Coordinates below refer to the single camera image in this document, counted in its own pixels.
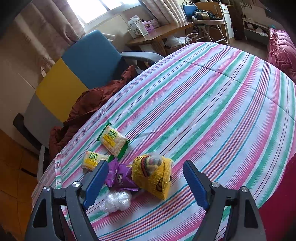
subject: wooden side table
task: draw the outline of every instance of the wooden side table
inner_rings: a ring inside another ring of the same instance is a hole
[[[163,41],[164,38],[167,36],[174,34],[180,30],[185,30],[187,28],[192,27],[194,24],[189,23],[189,22],[184,22],[184,23],[171,23],[165,26],[161,26],[157,29],[155,29],[153,32],[143,36],[143,37],[138,37],[136,39],[133,39],[129,41],[126,45],[133,49],[135,46],[139,45],[144,45],[144,44],[151,44],[154,50],[160,54],[161,56],[165,57],[166,52],[165,48],[163,46]]]

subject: yellow knitted fabric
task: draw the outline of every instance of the yellow knitted fabric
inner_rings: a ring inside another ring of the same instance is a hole
[[[145,154],[134,159],[132,165],[132,179],[140,188],[165,200],[170,190],[170,175],[173,161],[162,156],[161,165],[149,177],[146,177],[141,168],[141,160],[147,156],[149,155]]]

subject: pink quilted cover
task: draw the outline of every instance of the pink quilted cover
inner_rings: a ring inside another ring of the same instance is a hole
[[[283,71],[296,84],[296,48],[285,31],[269,29],[267,61]]]

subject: striped tablecloth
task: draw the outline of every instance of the striped tablecloth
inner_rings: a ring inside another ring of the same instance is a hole
[[[224,187],[247,186],[261,207],[296,152],[293,82],[246,52],[195,43],[144,71],[98,110],[49,166],[33,203],[45,184],[61,188],[80,180],[86,150],[108,153],[96,140],[108,121],[131,140],[120,163],[156,152],[174,167],[167,200],[141,190],[124,212],[99,211],[108,193],[103,186],[87,210],[101,241],[191,240],[204,211],[183,176],[185,160]],[[217,238],[228,215],[226,208]]]

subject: floor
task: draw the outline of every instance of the floor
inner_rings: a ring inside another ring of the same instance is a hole
[[[31,214],[37,167],[37,156],[0,129],[0,225],[18,241],[24,240]]]
[[[263,60],[267,57],[267,46],[254,41],[235,40],[231,38],[230,46],[255,55]]]

